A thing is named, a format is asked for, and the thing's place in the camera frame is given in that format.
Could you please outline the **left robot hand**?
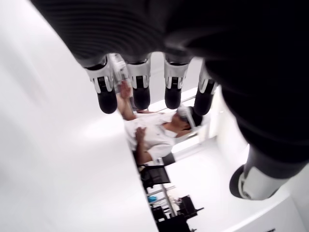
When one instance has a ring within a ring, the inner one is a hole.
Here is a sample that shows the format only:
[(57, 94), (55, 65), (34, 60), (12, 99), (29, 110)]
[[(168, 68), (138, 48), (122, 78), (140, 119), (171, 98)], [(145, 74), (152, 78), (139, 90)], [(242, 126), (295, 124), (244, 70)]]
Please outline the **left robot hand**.
[(35, 0), (35, 8), (85, 68), (101, 110), (117, 108), (107, 55), (131, 71), (135, 105), (150, 103), (152, 52), (163, 52), (165, 101), (180, 104), (192, 57), (203, 59), (194, 110), (213, 90), (250, 145), (230, 192), (270, 198), (309, 161), (309, 3), (306, 0)]

